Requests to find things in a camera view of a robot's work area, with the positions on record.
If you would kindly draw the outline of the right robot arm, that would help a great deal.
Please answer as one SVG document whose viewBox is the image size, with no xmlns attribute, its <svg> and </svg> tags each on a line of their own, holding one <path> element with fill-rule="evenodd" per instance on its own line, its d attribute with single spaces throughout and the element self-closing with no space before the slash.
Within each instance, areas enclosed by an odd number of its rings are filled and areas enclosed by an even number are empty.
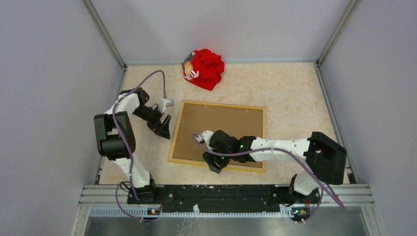
<svg viewBox="0 0 417 236">
<path fill-rule="evenodd" d="M 222 130 L 206 130 L 193 134 L 193 140 L 205 151 L 203 159 L 215 173 L 231 161 L 295 161 L 303 168 L 288 189 L 289 198 L 295 203 L 301 203 L 317 188 L 332 193 L 330 185 L 344 182 L 347 151 L 322 132 L 314 131 L 310 137 L 298 140 L 271 140 L 256 136 L 236 138 Z"/>
</svg>

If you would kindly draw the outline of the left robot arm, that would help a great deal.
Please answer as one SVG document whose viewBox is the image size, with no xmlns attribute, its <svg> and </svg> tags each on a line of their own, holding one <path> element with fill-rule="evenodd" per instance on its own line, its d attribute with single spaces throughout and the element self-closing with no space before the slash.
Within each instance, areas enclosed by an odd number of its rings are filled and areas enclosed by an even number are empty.
<svg viewBox="0 0 417 236">
<path fill-rule="evenodd" d="M 158 191 L 151 174 L 135 154 L 136 139 L 130 117 L 144 120 L 155 135 L 167 140 L 171 138 L 171 115 L 164 111 L 173 105 L 173 101 L 163 98 L 159 104 L 147 106 L 148 100 L 149 95 L 142 88 L 123 90 L 108 111 L 93 119 L 99 154 L 123 170 L 129 178 L 132 199 L 141 203 L 154 202 Z"/>
</svg>

